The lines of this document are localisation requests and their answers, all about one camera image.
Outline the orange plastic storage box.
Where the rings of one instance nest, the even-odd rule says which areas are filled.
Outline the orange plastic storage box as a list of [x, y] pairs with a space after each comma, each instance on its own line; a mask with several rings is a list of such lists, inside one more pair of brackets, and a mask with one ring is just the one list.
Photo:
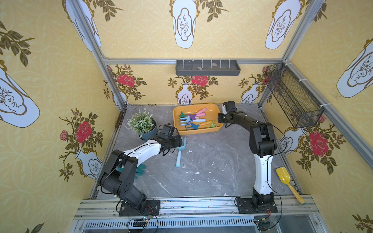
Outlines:
[[173, 123], [182, 136], [216, 132], [223, 126], [218, 123], [218, 113], [213, 103], [178, 106], [173, 110]]

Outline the light blue hand rake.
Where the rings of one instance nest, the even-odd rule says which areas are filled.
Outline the light blue hand rake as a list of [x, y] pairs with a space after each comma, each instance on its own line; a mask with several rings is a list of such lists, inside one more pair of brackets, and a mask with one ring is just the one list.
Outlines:
[[177, 147], [176, 149], [178, 150], [178, 155], [177, 155], [177, 159], [176, 159], [176, 167], [179, 168], [180, 165], [181, 165], [181, 154], [182, 154], [182, 151], [186, 148], [186, 137], [182, 140], [183, 141], [183, 145], [180, 146], [180, 147]]
[[187, 126], [192, 123], [200, 123], [200, 122], [206, 122], [207, 120], [204, 118], [201, 119], [191, 119], [190, 117], [181, 117], [179, 120], [179, 125], [180, 126]]

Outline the blue cultivator yellow handle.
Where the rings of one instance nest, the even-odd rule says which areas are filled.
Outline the blue cultivator yellow handle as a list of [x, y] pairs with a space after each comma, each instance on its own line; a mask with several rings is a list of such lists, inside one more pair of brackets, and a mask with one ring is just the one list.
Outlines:
[[206, 121], [206, 122], [193, 122], [186, 126], [186, 130], [197, 130], [202, 129], [203, 127], [210, 127], [213, 121]]

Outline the purple rake pink handle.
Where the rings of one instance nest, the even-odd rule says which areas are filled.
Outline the purple rake pink handle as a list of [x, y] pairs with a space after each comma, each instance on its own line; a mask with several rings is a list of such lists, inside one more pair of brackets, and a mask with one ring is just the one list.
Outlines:
[[198, 111], [197, 113], [195, 114], [187, 114], [188, 117], [191, 119], [191, 120], [196, 120], [196, 119], [199, 119], [200, 117], [203, 117], [205, 116], [205, 111], [207, 110], [207, 108], [203, 108], [201, 109], [200, 111]]

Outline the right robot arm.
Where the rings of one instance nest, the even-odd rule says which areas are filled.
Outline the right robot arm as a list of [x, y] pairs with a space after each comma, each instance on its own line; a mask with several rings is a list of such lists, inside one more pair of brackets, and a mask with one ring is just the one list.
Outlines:
[[270, 204], [274, 201], [271, 187], [272, 160], [277, 149], [273, 125], [248, 117], [244, 112], [219, 113], [218, 122], [227, 125], [237, 124], [249, 131], [249, 148], [255, 159], [255, 183], [252, 206]]

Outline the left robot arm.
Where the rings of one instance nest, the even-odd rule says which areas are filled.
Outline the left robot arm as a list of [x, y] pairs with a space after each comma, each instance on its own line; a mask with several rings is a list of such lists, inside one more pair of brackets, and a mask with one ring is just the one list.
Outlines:
[[171, 149], [183, 146], [178, 130], [164, 124], [161, 132], [145, 143], [127, 150], [113, 151], [98, 178], [98, 184], [137, 211], [146, 209], [147, 197], [134, 185], [138, 166], [153, 156], [166, 155]]

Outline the artificial green white plant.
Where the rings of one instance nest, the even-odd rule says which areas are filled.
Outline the artificial green white plant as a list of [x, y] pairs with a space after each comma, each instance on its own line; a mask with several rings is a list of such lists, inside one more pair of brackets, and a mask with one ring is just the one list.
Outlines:
[[139, 109], [137, 113], [128, 119], [127, 125], [140, 136], [149, 133], [155, 127], [152, 114], [145, 108], [143, 110]]

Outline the teal garden glove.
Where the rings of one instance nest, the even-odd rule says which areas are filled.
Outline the teal garden glove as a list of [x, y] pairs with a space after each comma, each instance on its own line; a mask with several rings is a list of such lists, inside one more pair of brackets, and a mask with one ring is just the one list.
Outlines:
[[[119, 168], [116, 168], [116, 170], [118, 170], [119, 172], [122, 172], [123, 171], [123, 168], [124, 166], [122, 167], [119, 167]], [[144, 165], [144, 164], [140, 164], [137, 169], [136, 169], [136, 173], [135, 173], [135, 179], [137, 179], [139, 176], [142, 176], [144, 173], [145, 173], [145, 169], [147, 167]]]

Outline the grey wall shelf tray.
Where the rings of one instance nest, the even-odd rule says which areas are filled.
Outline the grey wall shelf tray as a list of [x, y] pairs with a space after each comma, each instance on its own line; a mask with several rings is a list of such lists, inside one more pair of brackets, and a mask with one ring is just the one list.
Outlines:
[[182, 59], [177, 60], [177, 76], [239, 76], [241, 68], [231, 59]]

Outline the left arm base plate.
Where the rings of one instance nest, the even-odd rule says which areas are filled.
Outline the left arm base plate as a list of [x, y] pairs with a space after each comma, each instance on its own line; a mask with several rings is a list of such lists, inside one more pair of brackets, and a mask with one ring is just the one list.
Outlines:
[[129, 202], [124, 201], [121, 203], [119, 216], [158, 216], [160, 211], [160, 200], [146, 200], [135, 208]]

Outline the aluminium front rail frame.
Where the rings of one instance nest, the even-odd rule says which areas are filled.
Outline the aluminium front rail frame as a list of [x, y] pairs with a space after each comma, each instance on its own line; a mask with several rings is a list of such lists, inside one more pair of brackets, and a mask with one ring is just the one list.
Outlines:
[[143, 213], [114, 199], [83, 200], [70, 232], [253, 227], [257, 233], [327, 233], [313, 198], [305, 195], [304, 200], [300, 204], [294, 196], [276, 196], [271, 207], [254, 211], [248, 196], [151, 198]]

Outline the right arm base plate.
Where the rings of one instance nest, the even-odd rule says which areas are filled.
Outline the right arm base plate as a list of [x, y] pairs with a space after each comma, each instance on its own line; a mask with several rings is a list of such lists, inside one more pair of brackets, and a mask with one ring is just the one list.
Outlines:
[[276, 214], [278, 208], [274, 200], [260, 203], [258, 200], [252, 198], [236, 197], [234, 200], [235, 206], [238, 208], [240, 214]]

